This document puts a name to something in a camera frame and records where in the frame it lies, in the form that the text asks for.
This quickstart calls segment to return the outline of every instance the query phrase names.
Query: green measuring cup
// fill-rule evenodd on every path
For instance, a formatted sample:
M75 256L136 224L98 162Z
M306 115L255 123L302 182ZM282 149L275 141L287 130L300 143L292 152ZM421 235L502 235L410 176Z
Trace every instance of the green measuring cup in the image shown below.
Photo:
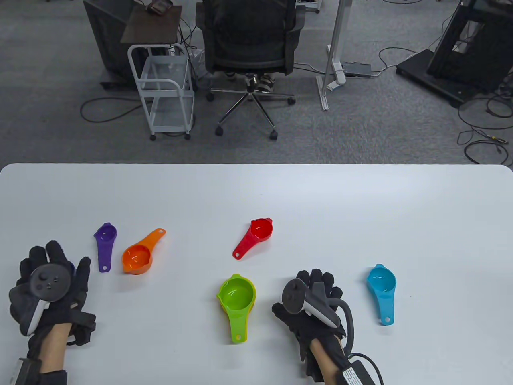
M231 340L246 342L249 313L257 298L255 286L240 274L233 274L219 289L218 298L230 321Z

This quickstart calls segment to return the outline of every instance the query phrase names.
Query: chair base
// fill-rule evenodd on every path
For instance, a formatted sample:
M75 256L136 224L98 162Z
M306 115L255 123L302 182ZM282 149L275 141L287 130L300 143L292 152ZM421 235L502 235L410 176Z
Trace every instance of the chair base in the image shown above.
M222 127L223 123L228 119L230 115L232 115L240 106L244 104L245 101L254 101L255 106L258 108L258 110L264 115L267 122L272 127L272 131L269 134L269 139L276 140L278 138L278 132L276 131L276 126L273 123L271 117L267 113L267 111L264 109L264 106L262 106L262 103L260 102L261 97L269 97L269 98L278 98L278 99L287 99L287 103L289 105L295 104L295 96L289 95L286 93L274 93L274 92L265 92L265 91L258 91L256 90L256 77L255 76L248 76L246 78L247 83L247 90L246 91L236 91L236 90L227 90L227 89L220 89L220 88L211 88L210 91L207 93L207 100L209 102L212 102L214 100L214 93L238 93L242 94L242 97L237 101L237 103L234 104L232 108L228 110L226 114L218 121L218 126L215 129L215 134L220 137L224 133L224 129Z

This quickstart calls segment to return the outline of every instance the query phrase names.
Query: wrist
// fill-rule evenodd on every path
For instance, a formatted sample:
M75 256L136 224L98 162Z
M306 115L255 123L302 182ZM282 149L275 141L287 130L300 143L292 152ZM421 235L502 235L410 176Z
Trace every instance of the wrist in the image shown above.
M339 367L335 365L333 360L328 356L324 350L321 342L318 339L314 339L310 344L310 350L321 369L321 373L324 378L326 385L335 385L335 375L339 371Z
M42 365L40 373L56 372L64 368L64 352L70 330L70 323L59 323L52 327L41 345L39 359Z

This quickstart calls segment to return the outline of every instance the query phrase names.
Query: measuring cup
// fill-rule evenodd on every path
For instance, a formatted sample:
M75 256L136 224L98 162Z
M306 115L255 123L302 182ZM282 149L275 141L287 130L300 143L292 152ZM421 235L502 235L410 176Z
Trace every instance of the measuring cup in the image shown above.
M246 342L249 313L257 298L253 283L240 274L233 274L219 289L218 298L230 321L231 340Z
M112 247L116 240L117 230L106 222L100 227L94 237L96 238L96 245L98 246L98 269L100 273L106 273L110 271L110 262L112 259Z
M165 234L163 228L157 228L141 242L126 249L122 258L124 272L136 275L147 272L153 263L153 248Z
M381 264L377 264L367 277L367 285L378 302L381 324L393 324L393 296L396 292L395 275Z
M259 218L251 221L249 230L233 251L233 257L240 260L257 243L267 241L271 234L272 220L270 218Z

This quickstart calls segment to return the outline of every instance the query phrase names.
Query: label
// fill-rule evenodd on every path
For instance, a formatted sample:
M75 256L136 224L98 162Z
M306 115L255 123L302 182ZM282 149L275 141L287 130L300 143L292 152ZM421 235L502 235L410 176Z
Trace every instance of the label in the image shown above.
M353 368L344 370L342 375L344 376L347 385L363 385Z

